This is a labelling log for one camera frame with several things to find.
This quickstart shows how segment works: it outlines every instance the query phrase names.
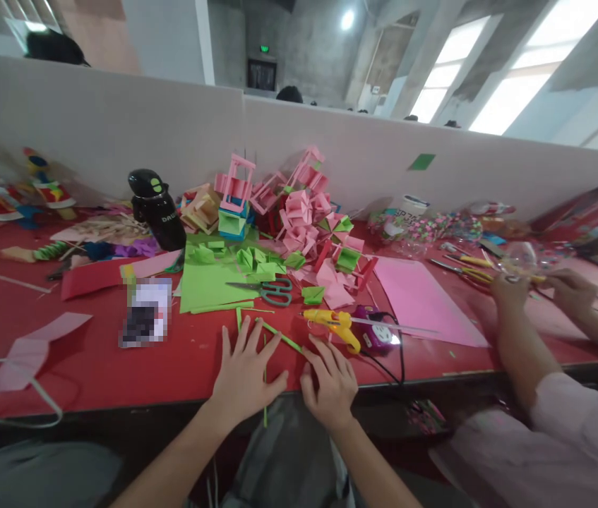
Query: scissors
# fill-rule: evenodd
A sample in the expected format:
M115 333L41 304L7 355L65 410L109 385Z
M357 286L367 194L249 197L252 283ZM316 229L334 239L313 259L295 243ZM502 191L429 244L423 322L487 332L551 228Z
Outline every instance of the scissors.
M226 285L243 289L256 289L261 293L261 298L279 307L287 307L292 302L294 285L289 279L276 279L274 282L262 282L261 284L226 282Z
M457 268L450 265L445 265L445 263L437 261L437 260L429 260L431 263L435 263L439 267L444 268L445 270L449 270L450 272L456 273L459 277L464 279L468 284L473 286L475 289L478 289L486 294L491 294L489 291L489 285L494 281L494 278L486 274L484 272L480 272L474 268Z

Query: ceiling light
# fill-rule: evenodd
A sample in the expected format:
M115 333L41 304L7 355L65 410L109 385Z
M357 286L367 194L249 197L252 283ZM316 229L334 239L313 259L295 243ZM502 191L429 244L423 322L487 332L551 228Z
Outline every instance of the ceiling light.
M350 9L349 11L346 11L346 14L341 18L341 30L350 30L353 26L353 21L355 21L355 13Z

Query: hand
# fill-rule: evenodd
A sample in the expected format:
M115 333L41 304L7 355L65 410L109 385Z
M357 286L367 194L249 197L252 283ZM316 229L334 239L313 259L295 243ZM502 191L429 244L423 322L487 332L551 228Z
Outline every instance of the hand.
M357 379L355 379L353 366L338 349L317 337L312 335L309 337L318 349L319 355L304 348L304 355L308 360L301 376L304 402L313 416L329 432L335 432L354 420L350 406L357 393ZM311 365L320 384L317 392L313 385Z
M499 274L491 283L491 294L499 307L522 309L530 294L530 280L521 277L516 282L509 282L504 274Z
M254 330L247 338L250 321L249 316L244 318L232 354L228 329L222 329L221 371L214 383L214 393L207 404L214 409L217 423L221 423L227 432L273 402L287 389L287 371L277 376L269 385L263 381L263 371L280 343L280 334L275 334L273 340L260 353L256 353L263 320L256 322Z
M546 277L542 289L553 288L553 302L570 319L590 313L598 286L572 270L558 270Z

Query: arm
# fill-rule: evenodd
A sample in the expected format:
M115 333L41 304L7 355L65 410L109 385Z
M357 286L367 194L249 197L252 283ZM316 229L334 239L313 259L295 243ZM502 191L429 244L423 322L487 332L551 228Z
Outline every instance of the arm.
M544 377L562 372L560 364L525 314L530 281L509 282L503 275L491 285L498 313L497 349L518 400L527 410L537 402Z
M571 270L554 272L547 277L546 285L555 289L553 302L598 345L598 312L592 307L598 286Z
M232 353L228 329L223 327L221 371L212 397L112 508L183 506L202 470L230 431L287 388L287 371L270 385L263 382L263 371L280 343L280 335L276 334L256 353L263 320L256 323L247 339L249 323L247 316Z
M371 508L421 508L414 495L376 449L350 412L357 380L350 362L330 343L311 335L319 355L304 348L304 401L334 440L355 485ZM318 379L316 391L311 365Z

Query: electrical cable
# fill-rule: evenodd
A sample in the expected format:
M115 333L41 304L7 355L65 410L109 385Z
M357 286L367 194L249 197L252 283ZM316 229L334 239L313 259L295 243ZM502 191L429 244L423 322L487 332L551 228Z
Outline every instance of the electrical cable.
M0 418L1 425L9 425L11 427L19 427L19 428L30 428L30 429L44 429L44 428L51 428L59 424L59 422L64 417L63 410L59 407L59 405L49 396L47 391L42 388L42 385L31 375L29 375L26 370L18 365L16 362L12 361L9 358L0 358L0 363L8 363L15 369L21 371L21 373L29 379L29 383L32 384L32 387L35 388L35 391L42 397L42 400L47 403L47 405L54 410L56 414L56 420L53 422L48 423L21 423L18 421L13 420L5 420Z

